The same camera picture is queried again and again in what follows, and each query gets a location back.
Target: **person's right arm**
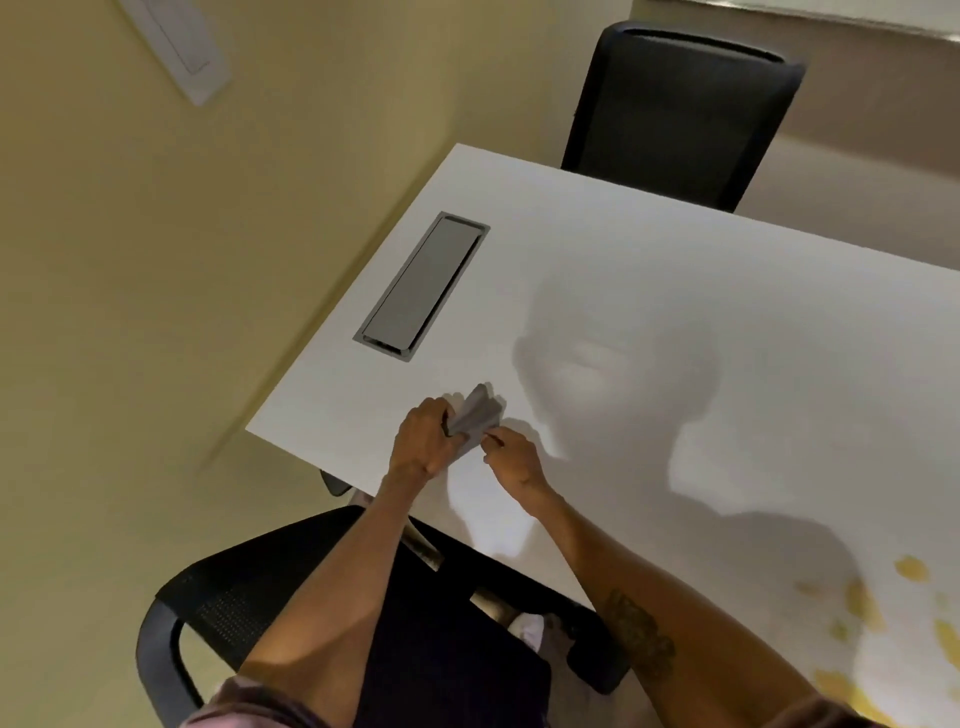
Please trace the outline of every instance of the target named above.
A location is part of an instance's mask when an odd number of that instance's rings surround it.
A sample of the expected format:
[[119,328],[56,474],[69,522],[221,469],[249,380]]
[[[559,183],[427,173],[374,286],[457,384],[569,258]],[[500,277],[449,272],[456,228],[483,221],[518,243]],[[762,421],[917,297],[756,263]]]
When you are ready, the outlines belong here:
[[557,544],[668,728],[755,728],[815,693],[746,627],[574,510],[523,435],[497,427],[482,445],[500,484]]

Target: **forearm tattoo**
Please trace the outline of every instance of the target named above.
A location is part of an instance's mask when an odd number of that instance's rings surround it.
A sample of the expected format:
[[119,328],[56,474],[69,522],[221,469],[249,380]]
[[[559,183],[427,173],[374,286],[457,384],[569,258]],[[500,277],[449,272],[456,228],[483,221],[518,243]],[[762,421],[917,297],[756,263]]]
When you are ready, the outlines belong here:
[[669,677],[677,648],[673,640],[660,633],[657,621],[649,612],[614,589],[601,616],[626,650],[641,682],[657,682]]

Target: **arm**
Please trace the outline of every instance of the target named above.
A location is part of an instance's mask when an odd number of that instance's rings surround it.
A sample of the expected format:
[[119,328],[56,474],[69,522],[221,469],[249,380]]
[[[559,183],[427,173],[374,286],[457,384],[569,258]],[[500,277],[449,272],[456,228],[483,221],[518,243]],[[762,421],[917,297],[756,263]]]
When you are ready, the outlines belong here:
[[466,436],[444,437],[446,400],[428,399],[400,426],[380,491],[327,554],[240,667],[304,703],[331,728],[356,717],[373,630],[407,513]]
[[763,640],[577,513],[547,484],[533,443],[498,427],[482,445],[500,484],[557,544],[668,728],[754,728],[814,693]]

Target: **yellow spot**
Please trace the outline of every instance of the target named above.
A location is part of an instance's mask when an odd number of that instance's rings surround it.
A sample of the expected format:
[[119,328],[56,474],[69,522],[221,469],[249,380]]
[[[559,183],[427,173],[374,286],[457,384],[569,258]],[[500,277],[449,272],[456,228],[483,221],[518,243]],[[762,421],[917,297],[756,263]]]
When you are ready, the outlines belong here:
[[930,580],[930,569],[916,556],[904,556],[894,566],[904,579],[918,582]]
[[934,622],[934,628],[937,632],[937,642],[944,651],[944,656],[950,664],[960,669],[960,637],[953,625],[943,619],[937,619]]
[[847,585],[847,611],[860,619],[871,632],[883,632],[887,623],[883,620],[874,596],[861,579]]
[[804,596],[810,596],[814,599],[822,599],[827,595],[827,590],[815,581],[797,581],[793,588]]
[[835,619],[830,626],[830,636],[839,643],[846,643],[850,639],[850,629],[839,619]]
[[818,669],[813,673],[813,682],[824,695],[838,702],[847,703],[868,720],[889,726],[889,728],[902,728],[874,705],[874,701],[867,697],[867,694],[858,688],[843,672]]

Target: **tabletop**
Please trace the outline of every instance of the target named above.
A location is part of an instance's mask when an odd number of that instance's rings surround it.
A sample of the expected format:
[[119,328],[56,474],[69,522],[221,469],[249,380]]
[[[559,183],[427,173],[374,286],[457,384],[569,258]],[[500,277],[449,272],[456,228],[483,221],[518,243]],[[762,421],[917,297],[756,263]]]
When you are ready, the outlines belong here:
[[[486,234],[409,361],[354,340],[439,213]],[[458,145],[248,430],[375,494],[411,406],[488,382],[614,538],[827,692],[939,728],[957,322],[956,272]],[[414,515],[586,602],[479,450]]]

